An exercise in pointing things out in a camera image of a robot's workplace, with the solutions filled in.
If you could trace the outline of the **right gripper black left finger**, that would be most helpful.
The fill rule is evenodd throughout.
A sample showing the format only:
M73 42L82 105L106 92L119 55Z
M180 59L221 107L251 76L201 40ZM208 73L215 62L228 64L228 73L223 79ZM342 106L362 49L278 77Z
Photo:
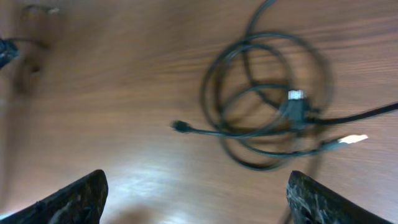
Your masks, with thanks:
M1 224L98 224L108 196L108 182L97 169L52 195L1 220Z

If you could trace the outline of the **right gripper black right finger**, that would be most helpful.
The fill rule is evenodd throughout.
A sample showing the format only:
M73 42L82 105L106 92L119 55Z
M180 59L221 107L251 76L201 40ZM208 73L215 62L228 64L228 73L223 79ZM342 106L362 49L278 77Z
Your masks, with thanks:
M295 224L391 224L297 170L286 197Z

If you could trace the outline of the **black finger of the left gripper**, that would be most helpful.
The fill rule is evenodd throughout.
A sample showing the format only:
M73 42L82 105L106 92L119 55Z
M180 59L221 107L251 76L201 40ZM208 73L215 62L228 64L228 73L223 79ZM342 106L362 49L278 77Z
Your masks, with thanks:
M2 69L19 56L19 50L11 40L1 39L0 46L0 69Z

